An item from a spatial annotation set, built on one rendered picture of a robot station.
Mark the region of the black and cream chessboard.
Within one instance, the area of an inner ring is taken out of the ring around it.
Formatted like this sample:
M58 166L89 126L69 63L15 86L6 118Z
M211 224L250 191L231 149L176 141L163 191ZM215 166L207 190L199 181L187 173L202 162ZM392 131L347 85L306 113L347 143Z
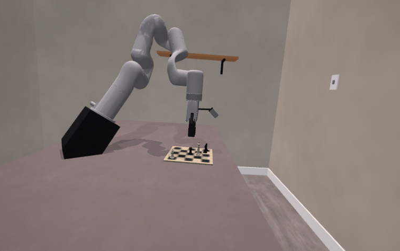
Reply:
M171 151L174 150L174 159L170 159ZM189 147L177 147L172 146L169 153L164 158L164 162L175 162L175 163L188 163L188 164L200 164L200 165L213 165L212 149L207 149L207 153L203 153L204 149L200 148L200 156L196 155L197 148L192 148L192 155L189 155Z

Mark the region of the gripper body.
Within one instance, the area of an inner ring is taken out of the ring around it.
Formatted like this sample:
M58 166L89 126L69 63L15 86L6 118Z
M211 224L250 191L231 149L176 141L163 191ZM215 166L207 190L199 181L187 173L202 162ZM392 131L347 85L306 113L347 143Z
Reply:
M196 122L198 118L199 101L202 100L187 100L187 101L188 103L187 103L186 122L189 121L191 113L194 113L193 121Z

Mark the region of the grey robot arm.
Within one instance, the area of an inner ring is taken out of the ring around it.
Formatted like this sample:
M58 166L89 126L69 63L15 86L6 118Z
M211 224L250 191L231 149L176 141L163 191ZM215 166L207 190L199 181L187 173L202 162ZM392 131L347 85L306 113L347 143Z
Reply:
M131 51L133 61L128 61L123 65L118 77L99 103L90 102L90 105L93 106L90 108L91 110L115 123L113 119L134 87L143 89L148 85L153 71L153 59L150 55L153 38L158 45L171 51L172 56L167 64L170 82L177 86L187 86L187 100L202 100L203 72L179 70L175 65L176 62L184 60L188 56L182 31L179 28L171 28L168 32L162 17L152 14L146 17L140 25Z

